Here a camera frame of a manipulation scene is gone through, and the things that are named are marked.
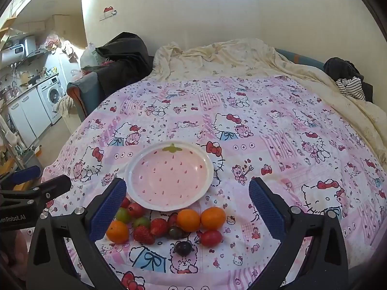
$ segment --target hello kitty bedsheet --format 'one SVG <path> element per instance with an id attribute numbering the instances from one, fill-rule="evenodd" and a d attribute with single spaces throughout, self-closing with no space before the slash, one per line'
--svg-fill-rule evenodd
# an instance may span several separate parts
<path id="1" fill-rule="evenodd" d="M 247 289 L 279 245 L 249 198 L 254 176 L 289 205 L 314 214 L 334 211 L 350 266 L 373 253 L 371 243 L 386 216 L 386 174 L 339 114 L 287 76 L 144 80 L 119 90 L 45 168 L 43 181 L 60 174 L 72 180 L 68 193 L 48 203 L 49 212 L 68 214 L 87 206 L 114 177 L 124 176 L 134 155 L 165 140 L 198 144 L 212 159 L 212 186 L 191 208 L 224 209 L 223 241 L 208 249 L 200 244 L 202 230 L 192 232 L 187 239 L 194 251 L 187 257 L 174 253 L 174 241 L 167 238 L 151 246 L 132 236 L 124 245 L 97 241 L 125 285 L 135 280 L 138 290 Z M 148 216 L 170 214 L 151 211 Z M 306 239 L 285 283 L 297 274 L 308 243 Z M 77 272 L 89 283 L 71 239 L 66 245 Z"/>

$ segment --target blue gripper pad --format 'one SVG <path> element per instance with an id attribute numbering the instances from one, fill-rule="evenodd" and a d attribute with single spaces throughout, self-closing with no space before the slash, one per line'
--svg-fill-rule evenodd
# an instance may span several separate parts
<path id="1" fill-rule="evenodd" d="M 14 172 L 11 176 L 11 180 L 15 185 L 17 185 L 38 178 L 39 176 L 40 168 L 38 166 L 32 166 L 27 169 Z"/>
<path id="2" fill-rule="evenodd" d="M 276 240 L 283 241 L 286 236 L 285 219 L 262 187 L 266 187 L 270 191 L 261 178 L 252 179 L 248 186 L 249 196 L 266 227 L 268 227 L 271 236 Z M 275 194 L 271 191 L 270 193 L 269 195 L 275 199 L 273 197 Z"/>
<path id="3" fill-rule="evenodd" d="M 97 195 L 90 202 L 85 225 L 91 241 L 95 242 L 104 237 L 125 196 L 125 181 L 115 178 L 101 195 Z"/>

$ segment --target strawberry-shaped plate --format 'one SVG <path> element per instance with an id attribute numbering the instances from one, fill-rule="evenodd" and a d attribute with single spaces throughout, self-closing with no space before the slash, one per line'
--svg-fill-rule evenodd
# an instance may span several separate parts
<path id="1" fill-rule="evenodd" d="M 141 206 L 171 211 L 200 199 L 213 176 L 214 166 L 199 146 L 165 141 L 133 157 L 124 179 L 129 196 Z"/>

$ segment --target bed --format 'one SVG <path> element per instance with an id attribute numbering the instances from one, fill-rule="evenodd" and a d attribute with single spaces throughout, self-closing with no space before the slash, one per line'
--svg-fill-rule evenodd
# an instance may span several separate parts
<path id="1" fill-rule="evenodd" d="M 45 168 L 42 181 L 61 174 L 72 180 L 72 189 L 47 210 L 62 215 L 88 205 L 114 177 L 123 178 L 144 147 L 184 140 L 202 147 L 214 163 L 212 186 L 191 208 L 225 210 L 223 241 L 204 248 L 202 232 L 192 232 L 187 239 L 194 252 L 183 259 L 167 238 L 151 246 L 132 236 L 124 245 L 97 241 L 120 280 L 133 276 L 139 290 L 247 289 L 279 245 L 248 196 L 248 183 L 258 176 L 290 206 L 334 211 L 349 267 L 359 267 L 386 231 L 386 126 L 377 106 L 344 97 L 321 70 L 296 65 L 261 40 L 187 51 L 172 43 L 157 51 L 148 77 L 101 103 Z M 284 284 L 295 278 L 309 242 Z M 79 276 L 90 283 L 71 239 L 66 245 Z"/>

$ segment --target white cabinet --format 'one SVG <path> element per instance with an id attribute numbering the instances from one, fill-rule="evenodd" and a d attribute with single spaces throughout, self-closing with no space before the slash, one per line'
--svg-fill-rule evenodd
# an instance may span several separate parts
<path id="1" fill-rule="evenodd" d="M 11 31 L 11 37 L 17 36 L 20 34 L 37 34 L 39 32 L 44 32 L 46 29 L 46 24 L 44 21 L 29 22 L 25 24 L 13 25 L 12 28 L 14 30 Z"/>
<path id="2" fill-rule="evenodd" d="M 36 87 L 10 103 L 8 110 L 27 147 L 51 124 Z"/>
<path id="3" fill-rule="evenodd" d="M 40 100 L 36 87 L 21 97 L 21 104 L 28 123 L 36 137 L 39 137 L 51 124 L 51 120 Z"/>
<path id="4" fill-rule="evenodd" d="M 28 23 L 28 32 L 30 34 L 35 34 L 38 32 L 43 32 L 46 29 L 46 25 L 43 21 L 40 22 L 29 22 Z"/>
<path id="5" fill-rule="evenodd" d="M 26 116 L 24 115 L 24 111 L 22 109 L 22 105 L 19 99 L 13 101 L 8 106 L 9 114 L 11 116 L 12 122 L 15 124 L 18 129 L 24 143 L 27 147 L 31 146 L 31 144 L 36 139 L 34 132 L 32 131 L 30 124 L 27 121 Z"/>

